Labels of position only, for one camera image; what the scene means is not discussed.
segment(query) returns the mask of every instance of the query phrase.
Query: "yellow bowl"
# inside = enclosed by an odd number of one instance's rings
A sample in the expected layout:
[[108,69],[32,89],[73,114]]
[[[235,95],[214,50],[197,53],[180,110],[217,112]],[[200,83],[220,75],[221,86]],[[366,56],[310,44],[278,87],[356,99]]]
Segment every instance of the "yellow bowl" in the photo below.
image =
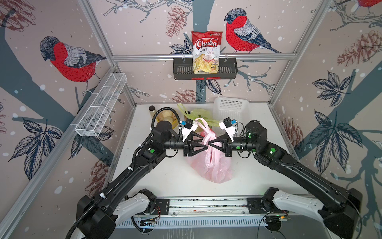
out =
[[[174,120],[174,122],[171,123],[171,126],[174,129],[179,125],[179,122],[178,122],[178,119],[176,118],[176,115],[172,111],[170,111],[170,112],[172,113],[171,118],[173,118],[173,120]],[[164,117],[163,117],[162,113],[163,113],[163,111],[161,111],[157,115],[157,122],[163,121]]]

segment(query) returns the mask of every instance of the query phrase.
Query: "green plastic bag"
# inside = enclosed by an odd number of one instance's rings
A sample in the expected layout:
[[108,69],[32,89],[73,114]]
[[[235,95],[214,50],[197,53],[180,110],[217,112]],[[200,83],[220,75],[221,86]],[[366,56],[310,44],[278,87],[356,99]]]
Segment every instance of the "green plastic bag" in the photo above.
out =
[[208,126],[219,127],[219,121],[212,119],[212,113],[210,111],[205,109],[193,109],[191,113],[188,114],[186,107],[181,103],[178,103],[178,108],[188,119],[195,120],[196,118],[203,118]]

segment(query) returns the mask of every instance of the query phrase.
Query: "metal grate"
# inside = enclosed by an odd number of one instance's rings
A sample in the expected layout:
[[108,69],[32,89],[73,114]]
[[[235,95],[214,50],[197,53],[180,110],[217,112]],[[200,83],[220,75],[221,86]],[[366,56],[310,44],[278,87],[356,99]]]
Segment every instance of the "metal grate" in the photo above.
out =
[[[159,222],[155,225],[157,229],[174,229],[174,228],[209,228],[209,227],[253,227],[259,226],[260,220],[263,216],[228,216],[228,217],[186,217],[186,218],[173,218],[165,217],[160,218]],[[135,222],[139,225],[140,218],[134,218]],[[265,220],[262,221],[260,226],[267,226]],[[142,226],[141,228],[153,228],[154,226]],[[131,220],[126,220],[116,228],[134,228]]]
[[80,136],[99,136],[126,81],[126,75],[123,73],[110,74],[91,106],[76,126],[75,131]]

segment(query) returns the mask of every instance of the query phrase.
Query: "patterned wall panel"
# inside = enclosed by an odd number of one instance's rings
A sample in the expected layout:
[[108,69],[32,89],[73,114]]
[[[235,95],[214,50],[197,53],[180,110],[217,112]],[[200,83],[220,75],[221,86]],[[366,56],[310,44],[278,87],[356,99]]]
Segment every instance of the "patterned wall panel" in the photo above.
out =
[[363,194],[363,238],[382,236],[379,2],[334,1],[275,105],[301,162]]

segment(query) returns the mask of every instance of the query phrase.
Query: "bottle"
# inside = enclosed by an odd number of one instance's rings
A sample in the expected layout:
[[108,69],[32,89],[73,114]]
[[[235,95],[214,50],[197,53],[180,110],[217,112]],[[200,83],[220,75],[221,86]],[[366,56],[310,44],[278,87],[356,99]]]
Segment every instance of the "bottle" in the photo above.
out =
[[154,117],[154,114],[156,113],[156,109],[155,109],[155,106],[149,106],[149,111],[150,111],[150,115],[151,115],[151,118]]

